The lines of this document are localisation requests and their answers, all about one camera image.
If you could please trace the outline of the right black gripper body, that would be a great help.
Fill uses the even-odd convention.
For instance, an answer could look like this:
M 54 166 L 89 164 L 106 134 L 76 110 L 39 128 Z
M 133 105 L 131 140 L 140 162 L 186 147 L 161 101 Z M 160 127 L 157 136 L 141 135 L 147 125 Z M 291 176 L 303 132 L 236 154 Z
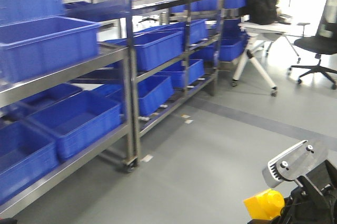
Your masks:
M 270 223 L 336 223 L 336 167 L 325 160 L 298 182 Z

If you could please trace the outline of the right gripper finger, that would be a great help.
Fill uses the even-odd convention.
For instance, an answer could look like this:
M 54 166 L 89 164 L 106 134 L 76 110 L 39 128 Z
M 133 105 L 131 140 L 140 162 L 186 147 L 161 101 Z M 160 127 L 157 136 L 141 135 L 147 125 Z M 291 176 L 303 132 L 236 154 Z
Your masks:
M 262 170 L 263 178 L 270 188 L 284 181 L 295 181 L 325 161 L 328 148 L 320 140 L 302 140 L 284 150 L 267 162 Z

